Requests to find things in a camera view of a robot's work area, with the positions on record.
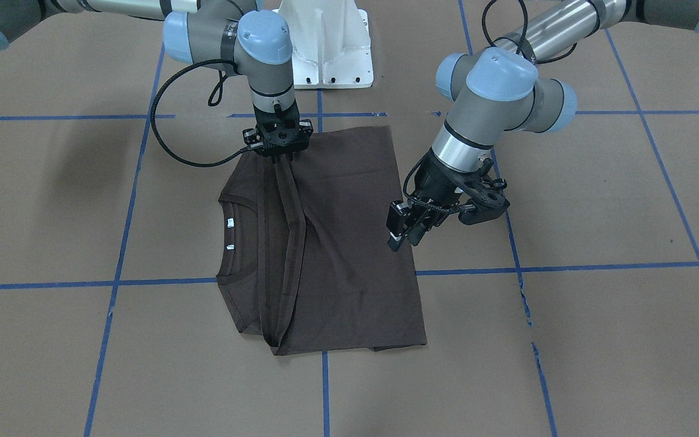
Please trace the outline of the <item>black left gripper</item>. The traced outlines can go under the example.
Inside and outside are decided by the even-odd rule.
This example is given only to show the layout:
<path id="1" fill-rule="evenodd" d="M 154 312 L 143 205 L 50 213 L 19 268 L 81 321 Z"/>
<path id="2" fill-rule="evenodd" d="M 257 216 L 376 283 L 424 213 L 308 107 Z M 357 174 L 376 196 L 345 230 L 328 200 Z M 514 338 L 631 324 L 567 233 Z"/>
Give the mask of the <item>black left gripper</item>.
<path id="1" fill-rule="evenodd" d="M 478 160 L 473 172 L 459 172 L 441 163 L 428 151 L 407 174 L 402 186 L 403 201 L 393 201 L 386 226 L 388 246 L 398 252 L 405 242 L 418 246 L 425 233 L 450 216 L 472 226 L 502 216 L 510 207 L 503 191 L 507 182 L 489 177 L 494 161 Z"/>

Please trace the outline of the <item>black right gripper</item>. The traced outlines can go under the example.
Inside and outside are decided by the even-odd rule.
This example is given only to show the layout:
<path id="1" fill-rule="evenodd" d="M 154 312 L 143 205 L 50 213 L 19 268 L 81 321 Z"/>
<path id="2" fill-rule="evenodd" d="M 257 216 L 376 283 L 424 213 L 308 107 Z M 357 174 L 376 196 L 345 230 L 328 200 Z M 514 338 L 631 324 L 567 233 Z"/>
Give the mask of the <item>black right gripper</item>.
<path id="1" fill-rule="evenodd" d="M 288 165 L 297 157 L 296 152 L 305 151 L 314 132 L 310 119 L 300 119 L 296 102 L 284 109 L 275 103 L 272 111 L 254 107 L 256 125 L 242 132 L 248 149 L 261 157 L 271 157 L 272 165 L 280 163 L 280 155 L 286 155 Z"/>

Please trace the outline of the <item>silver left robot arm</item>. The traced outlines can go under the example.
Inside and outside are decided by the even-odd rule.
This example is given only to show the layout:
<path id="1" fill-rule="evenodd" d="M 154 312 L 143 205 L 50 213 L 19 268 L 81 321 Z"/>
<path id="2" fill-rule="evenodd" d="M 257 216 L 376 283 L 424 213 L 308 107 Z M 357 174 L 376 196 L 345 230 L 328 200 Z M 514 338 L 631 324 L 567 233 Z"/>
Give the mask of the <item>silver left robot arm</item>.
<path id="1" fill-rule="evenodd" d="M 504 132 L 557 132 L 575 116 L 574 89 L 540 78 L 538 66 L 566 57 L 579 41 L 619 22 L 699 33 L 699 1 L 562 1 L 474 55 L 452 53 L 436 88 L 454 103 L 432 146 L 408 174 L 413 192 L 391 203 L 388 246 L 419 244 L 457 215 L 467 226 L 499 218 L 510 203 L 507 183 L 493 178 L 491 150 Z"/>

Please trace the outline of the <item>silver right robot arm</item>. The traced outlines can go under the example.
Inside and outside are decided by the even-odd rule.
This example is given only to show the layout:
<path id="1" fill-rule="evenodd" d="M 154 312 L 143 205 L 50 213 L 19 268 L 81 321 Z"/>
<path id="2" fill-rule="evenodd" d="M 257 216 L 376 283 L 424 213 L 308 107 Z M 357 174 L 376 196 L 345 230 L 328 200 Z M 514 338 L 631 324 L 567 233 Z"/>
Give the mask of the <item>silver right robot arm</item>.
<path id="1" fill-rule="evenodd" d="M 227 78 L 244 76 L 255 127 L 242 152 L 276 161 L 307 149 L 311 121 L 295 100 L 288 23 L 261 1 L 0 1 L 0 52 L 39 23 L 61 13 L 106 12 L 163 23 L 164 51 L 186 65 L 218 71 L 208 105 L 219 104 Z"/>

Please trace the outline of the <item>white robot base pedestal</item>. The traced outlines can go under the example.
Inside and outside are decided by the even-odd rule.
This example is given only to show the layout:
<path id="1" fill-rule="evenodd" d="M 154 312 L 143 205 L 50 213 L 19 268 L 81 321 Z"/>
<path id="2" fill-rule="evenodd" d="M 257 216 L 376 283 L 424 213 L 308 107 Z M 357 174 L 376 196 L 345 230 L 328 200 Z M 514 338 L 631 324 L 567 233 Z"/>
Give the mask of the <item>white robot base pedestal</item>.
<path id="1" fill-rule="evenodd" d="M 354 1 L 283 1 L 296 89 L 365 89 L 374 83 L 367 12 Z"/>

